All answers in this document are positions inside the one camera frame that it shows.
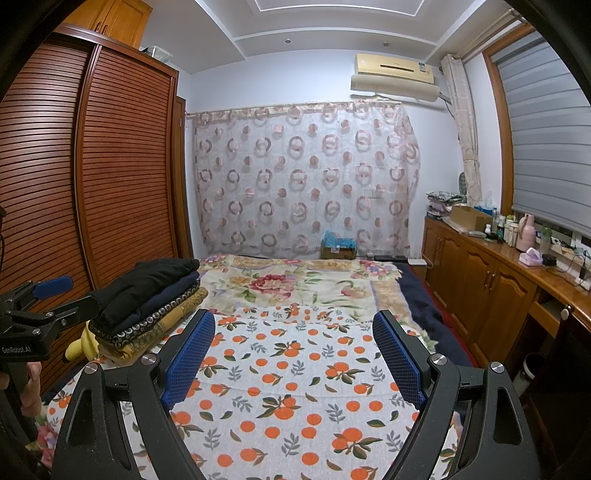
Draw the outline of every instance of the circle pattern curtain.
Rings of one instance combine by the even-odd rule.
[[[195,182],[210,252],[305,257],[326,230],[407,255],[420,151],[403,106],[262,106],[196,115]]]

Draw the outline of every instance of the ceiling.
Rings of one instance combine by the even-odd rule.
[[[147,2],[153,11],[142,45],[169,51],[188,73],[265,53],[317,48],[374,51],[438,65],[509,10],[503,0]]]

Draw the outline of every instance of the bed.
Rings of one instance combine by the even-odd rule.
[[[200,273],[216,334],[171,417],[207,480],[381,479],[418,412],[372,337],[378,310],[430,351],[470,365],[407,265],[216,255]],[[48,405],[49,437],[79,375]],[[157,478],[132,406],[122,411],[143,477]],[[461,428],[454,415],[433,479],[447,475]]]

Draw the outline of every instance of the human hand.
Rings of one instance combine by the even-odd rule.
[[[30,362],[27,364],[29,381],[21,392],[21,413],[25,417],[34,417],[41,412],[41,363]],[[8,374],[0,372],[0,390],[6,390],[10,383]]]

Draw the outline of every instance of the blue gripper pad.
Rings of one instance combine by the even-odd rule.
[[[177,403],[187,398],[187,392],[195,380],[215,333],[215,319],[210,312],[206,312],[168,367],[166,390],[161,399],[166,409],[172,410]]]
[[[35,288],[33,289],[33,298],[37,300],[49,299],[55,295],[66,293],[73,287],[74,282],[72,278],[68,277],[68,275],[64,275],[35,285]]]
[[[381,312],[374,316],[374,339],[403,399],[421,410],[427,402],[421,387],[421,371]]]

